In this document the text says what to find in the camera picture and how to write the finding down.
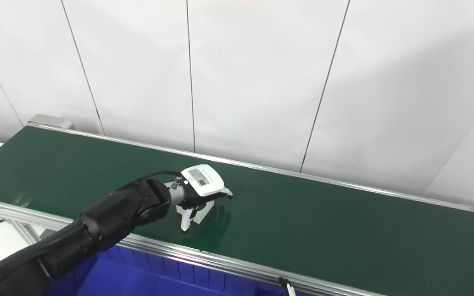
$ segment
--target blue plastic crate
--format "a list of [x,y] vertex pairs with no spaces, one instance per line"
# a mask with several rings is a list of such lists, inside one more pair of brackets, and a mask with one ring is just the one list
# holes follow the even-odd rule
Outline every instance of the blue plastic crate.
[[284,296],[232,274],[112,247],[56,281],[49,296]]

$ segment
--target wall panel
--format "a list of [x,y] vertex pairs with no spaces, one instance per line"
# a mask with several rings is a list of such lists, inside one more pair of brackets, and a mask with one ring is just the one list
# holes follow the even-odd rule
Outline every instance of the wall panel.
[[474,1],[352,0],[302,172],[422,194],[474,125]]
[[346,0],[191,0],[196,150],[298,171]]
[[58,0],[0,0],[0,82],[21,122],[37,113],[102,133]]
[[185,0],[64,0],[105,133],[193,150]]

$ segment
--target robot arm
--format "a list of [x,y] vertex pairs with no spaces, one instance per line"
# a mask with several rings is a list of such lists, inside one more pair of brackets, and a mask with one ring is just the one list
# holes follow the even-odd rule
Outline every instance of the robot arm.
[[[171,174],[176,179],[163,184],[150,178],[158,174]],[[135,227],[164,218],[171,205],[198,208],[227,196],[224,190],[206,194],[192,187],[192,180],[179,172],[157,172],[109,193],[68,226],[0,261],[0,296],[45,295],[53,281],[90,256],[117,244]]]

